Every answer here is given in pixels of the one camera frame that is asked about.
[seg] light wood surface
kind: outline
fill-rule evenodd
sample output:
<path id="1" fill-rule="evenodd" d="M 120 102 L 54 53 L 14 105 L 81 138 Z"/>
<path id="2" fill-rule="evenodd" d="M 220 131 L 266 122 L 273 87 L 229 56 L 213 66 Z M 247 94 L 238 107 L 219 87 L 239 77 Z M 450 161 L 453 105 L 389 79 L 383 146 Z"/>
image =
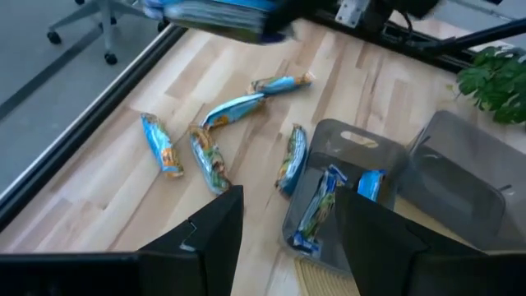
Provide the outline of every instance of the light wood surface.
<path id="1" fill-rule="evenodd" d="M 437 21 L 416 27 L 441 37 L 455 34 Z M 336 118 L 407 143 L 436 110 L 448 109 L 526 150 L 524 128 L 498 126 L 465 98 L 454 100 L 452 74 L 305 21 L 297 29 L 299 41 L 265 47 L 189 31 L 0 234 L 0 250 L 136 250 L 176 226 L 214 198 L 191 154 L 187 125 L 268 76 L 310 71 L 316 80 L 213 134 L 231 179 L 245 187 L 233 295 L 300 293 L 293 258 L 279 244 L 288 202 L 273 186 L 292 123 L 311 136 L 321 119 Z M 159 173 L 140 112 L 166 122 L 183 178 Z M 447 232 L 407 202 L 396 210 Z"/>

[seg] snack bar wrapper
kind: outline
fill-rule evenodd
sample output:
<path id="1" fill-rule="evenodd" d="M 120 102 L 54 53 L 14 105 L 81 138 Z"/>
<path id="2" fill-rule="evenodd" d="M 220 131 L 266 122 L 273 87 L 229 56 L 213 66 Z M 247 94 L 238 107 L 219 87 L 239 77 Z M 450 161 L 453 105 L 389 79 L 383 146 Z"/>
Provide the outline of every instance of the snack bar wrapper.
<path id="1" fill-rule="evenodd" d="M 204 129 L 220 127 L 244 118 L 265 104 L 263 94 L 244 95 L 215 107 L 201 123 Z"/>
<path id="2" fill-rule="evenodd" d="M 169 177 L 182 176 L 184 170 L 160 119 L 150 113 L 141 113 L 141 121 L 146 139 L 154 152 L 161 171 Z"/>
<path id="3" fill-rule="evenodd" d="M 230 39 L 272 44 L 294 37 L 292 26 L 263 35 L 265 20 L 276 4 L 268 0 L 144 0 L 145 14 Z"/>
<path id="4" fill-rule="evenodd" d="M 306 158 L 307 132 L 302 126 L 294 123 L 293 132 L 288 139 L 287 154 L 279 168 L 278 180 L 275 183 L 285 196 L 293 195 Z"/>
<path id="5" fill-rule="evenodd" d="M 216 195 L 227 191 L 232 183 L 228 180 L 227 169 L 219 147 L 207 130 L 198 126 L 190 126 L 190 145 L 201 167 L 209 189 Z"/>
<path id="6" fill-rule="evenodd" d="M 303 86 L 309 86 L 314 79 L 314 75 L 312 75 L 310 72 L 301 76 L 283 76 L 260 79 L 253 81 L 248 86 L 247 93 L 277 95 L 283 92 L 296 90 Z"/>
<path id="7" fill-rule="evenodd" d="M 316 193 L 292 236 L 293 247 L 305 253 L 319 251 L 316 233 L 335 204 L 336 187 L 343 186 L 346 182 L 347 176 L 333 164 L 323 173 Z"/>
<path id="8" fill-rule="evenodd" d="M 358 194 L 376 202 L 378 192 L 380 191 L 380 184 L 384 178 L 384 169 L 372 170 L 363 173 L 360 181 L 358 182 Z"/>

